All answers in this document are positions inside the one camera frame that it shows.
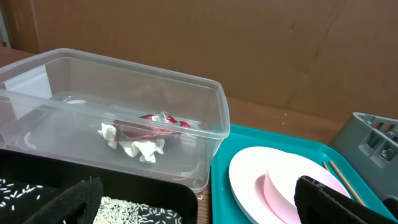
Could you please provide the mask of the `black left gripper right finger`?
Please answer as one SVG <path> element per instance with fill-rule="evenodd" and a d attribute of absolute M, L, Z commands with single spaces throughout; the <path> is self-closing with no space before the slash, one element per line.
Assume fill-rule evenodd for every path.
<path fill-rule="evenodd" d="M 296 181 L 294 202 L 302 224 L 396 224 L 306 175 Z"/>

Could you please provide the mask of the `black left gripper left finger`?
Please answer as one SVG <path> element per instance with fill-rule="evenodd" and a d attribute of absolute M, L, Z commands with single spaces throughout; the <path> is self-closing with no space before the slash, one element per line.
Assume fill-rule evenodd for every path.
<path fill-rule="evenodd" d="M 100 177 L 66 185 L 23 224 L 93 223 L 103 196 Z"/>

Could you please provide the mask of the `pink small plate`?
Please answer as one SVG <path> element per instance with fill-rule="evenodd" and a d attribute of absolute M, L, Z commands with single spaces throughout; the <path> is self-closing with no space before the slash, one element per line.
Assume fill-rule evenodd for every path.
<path fill-rule="evenodd" d="M 295 187 L 299 176 L 289 171 L 268 168 L 264 174 L 263 195 L 270 210 L 284 223 L 301 223 L 295 205 Z"/>

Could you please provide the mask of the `wooden chopstick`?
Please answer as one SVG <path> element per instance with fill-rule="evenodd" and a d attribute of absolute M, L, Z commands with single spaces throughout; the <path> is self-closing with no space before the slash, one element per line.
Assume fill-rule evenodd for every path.
<path fill-rule="evenodd" d="M 339 170 L 339 168 L 337 168 L 337 166 L 335 165 L 335 163 L 333 161 L 329 161 L 329 165 L 330 167 L 335 171 L 335 173 L 337 174 L 337 176 L 341 179 L 341 181 L 343 182 L 343 184 L 345 185 L 345 187 L 348 189 L 348 191 L 350 192 L 350 194 L 354 197 L 355 201 L 357 201 L 358 203 L 360 203 L 363 206 L 366 206 L 365 203 L 363 202 L 363 200 L 361 199 L 361 197 L 357 194 L 357 192 L 355 191 L 355 189 L 351 186 L 351 184 L 348 182 L 348 180 L 346 179 L 346 177 L 341 173 L 341 171 Z"/>
<path fill-rule="evenodd" d="M 329 166 L 327 165 L 327 163 L 325 161 L 322 162 L 323 167 L 325 170 L 327 170 L 328 172 L 330 172 Z"/>

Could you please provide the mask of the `white large plate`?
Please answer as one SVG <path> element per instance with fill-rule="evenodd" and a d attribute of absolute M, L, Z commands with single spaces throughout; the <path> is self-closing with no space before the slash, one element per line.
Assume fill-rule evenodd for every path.
<path fill-rule="evenodd" d="M 271 147 L 248 147 L 239 151 L 229 165 L 229 181 L 239 208 L 251 223 L 284 223 L 269 208 L 262 187 L 267 169 L 289 171 L 299 178 L 307 175 L 349 197 L 343 184 L 321 165 L 306 157 Z"/>

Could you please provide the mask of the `white tissue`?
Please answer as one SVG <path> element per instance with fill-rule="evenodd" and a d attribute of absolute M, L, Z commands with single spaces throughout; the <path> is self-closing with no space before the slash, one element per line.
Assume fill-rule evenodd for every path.
<path fill-rule="evenodd" d="M 165 139 L 155 139 L 155 140 L 133 140 L 133 141 L 122 141 L 116 139 L 116 127 L 101 123 L 101 129 L 97 130 L 97 133 L 108 142 L 108 146 L 116 149 L 121 146 L 124 152 L 129 157 L 139 157 L 140 162 L 146 162 L 150 164 L 156 163 L 155 153 L 164 153 Z"/>

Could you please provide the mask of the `red snack wrapper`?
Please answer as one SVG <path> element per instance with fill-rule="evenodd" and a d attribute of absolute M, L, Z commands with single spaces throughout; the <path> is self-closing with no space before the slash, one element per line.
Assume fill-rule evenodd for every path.
<path fill-rule="evenodd" d="M 158 123 L 190 128 L 190 125 L 187 122 L 178 121 L 166 112 L 147 114 L 140 116 L 140 118 Z M 177 131 L 142 124 L 128 123 L 116 119 L 113 122 L 113 126 L 116 128 L 116 141 L 156 140 L 168 138 L 169 136 L 180 135 L 180 132 Z"/>

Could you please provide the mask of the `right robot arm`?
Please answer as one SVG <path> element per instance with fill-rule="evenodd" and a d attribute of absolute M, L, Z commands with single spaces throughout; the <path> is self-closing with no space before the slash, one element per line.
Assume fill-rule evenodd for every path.
<path fill-rule="evenodd" d="M 398 219 L 398 198 L 395 196 L 386 197 L 382 202 L 391 214 Z"/>

